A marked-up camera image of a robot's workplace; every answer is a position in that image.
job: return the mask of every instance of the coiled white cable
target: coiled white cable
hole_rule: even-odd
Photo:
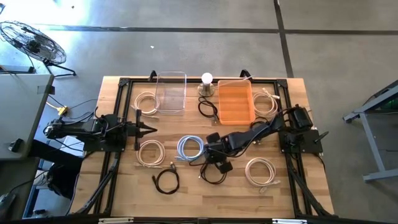
[[[254,111],[258,116],[264,116],[266,118],[272,118],[275,116],[275,114],[278,112],[278,103],[276,100],[279,100],[280,97],[277,95],[272,95],[270,94],[265,88],[262,89],[264,92],[263,93],[256,93],[253,95],[253,102],[254,102]],[[259,97],[266,97],[271,101],[271,109],[268,111],[261,111],[256,108],[256,100]]]
[[[253,177],[250,174],[250,167],[253,164],[258,163],[258,162],[266,165],[268,170],[269,170],[269,178],[265,182],[258,182],[256,180],[254,180]],[[279,180],[274,180],[275,176],[276,176],[276,168],[275,168],[275,166],[273,165],[273,163],[271,161],[269,161],[268,159],[265,159],[265,158],[257,157],[257,158],[251,159],[248,162],[248,164],[246,164],[246,168],[244,170],[244,174],[245,174],[247,180],[249,181],[249,183],[251,185],[253,185],[255,187],[261,187],[260,193],[263,193],[265,190],[267,190],[267,186],[280,183]]]
[[[148,163],[148,162],[144,162],[142,160],[142,155],[141,154],[142,154],[143,150],[145,149],[145,147],[150,145],[150,144],[155,144],[159,148],[160,156],[155,162]],[[148,140],[148,141],[146,141],[146,142],[141,144],[141,147],[139,148],[139,151],[137,151],[137,159],[138,159],[138,162],[144,167],[162,168],[159,165],[163,162],[163,160],[165,158],[165,154],[166,154],[165,153],[165,148],[164,148],[163,144],[160,141]]]
[[[146,99],[153,99],[155,101],[155,94],[148,92],[148,91],[142,92],[136,97],[136,100],[134,100],[134,105],[130,105],[130,106],[132,108],[134,108],[135,110],[139,110],[140,109],[139,105],[141,104],[141,102],[143,100],[146,100]],[[153,114],[156,113],[156,111],[157,111],[157,109],[154,108],[153,110],[150,110],[150,111],[141,111],[141,114],[148,118],[159,119],[159,117],[157,117],[157,116],[152,116]]]
[[[188,140],[193,140],[199,144],[199,152],[197,155],[195,155],[195,156],[186,156],[185,155],[184,145]],[[198,159],[203,154],[204,147],[205,147],[205,143],[198,136],[190,136],[190,135],[184,136],[178,141],[178,144],[177,144],[178,156],[176,156],[175,158],[180,161],[194,161],[195,159]]]

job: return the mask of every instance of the electric fan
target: electric fan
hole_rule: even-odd
[[[65,51],[54,40],[39,30],[21,22],[0,22],[0,33],[2,37],[16,49],[30,57],[44,63],[47,70],[52,74],[49,66],[55,66],[68,70],[72,73],[56,75],[62,77],[75,76],[75,71],[59,66],[67,60]]]

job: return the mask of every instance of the gray metal stand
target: gray metal stand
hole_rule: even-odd
[[[361,118],[363,128],[366,133],[366,137],[368,138],[374,159],[376,160],[376,164],[377,164],[377,168],[379,169],[379,172],[364,175],[363,180],[365,182],[369,182],[371,180],[385,179],[385,178],[389,178],[389,177],[398,177],[398,169],[386,170],[386,168],[384,167],[383,161],[382,161],[380,153],[379,153],[379,148],[378,148],[378,146],[376,144],[376,140],[375,140],[376,134],[374,132],[372,132],[371,125],[369,125],[369,116],[373,116],[373,115],[377,116],[377,115],[383,114],[383,116],[392,115],[392,116],[396,117],[398,115],[398,114],[389,113],[386,111],[375,110],[398,97],[398,81],[395,81],[394,83],[387,86],[385,89],[381,90],[379,93],[376,93],[375,95],[377,95],[377,97],[375,97],[375,99],[368,101],[362,107],[354,110],[352,113],[343,117],[343,120],[346,123],[350,123],[350,122],[352,122],[352,120],[354,120],[356,118]],[[395,130],[395,133],[396,133],[396,131],[398,131],[396,127],[393,127],[393,131],[394,130]]]

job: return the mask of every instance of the white light bulb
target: white light bulb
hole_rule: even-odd
[[[210,73],[208,73],[208,72],[206,72],[206,73],[204,73],[202,76],[201,76],[201,81],[204,83],[204,84],[210,84],[212,81],[213,81],[213,76],[210,74]]]

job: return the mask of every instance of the fan stand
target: fan stand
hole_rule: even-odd
[[[54,75],[54,74],[51,72],[49,66],[55,66],[55,67],[58,67],[58,68],[62,68],[64,70],[66,70],[66,71],[72,72],[72,73],[69,73],[69,74],[54,75],[54,77],[65,77],[65,76],[69,76],[69,75],[76,76],[76,72],[74,70],[69,69],[69,68],[65,68],[63,66],[56,65],[56,64],[52,63],[51,61],[49,61],[47,59],[43,60],[43,64],[45,65],[46,69],[50,72],[51,75]]]

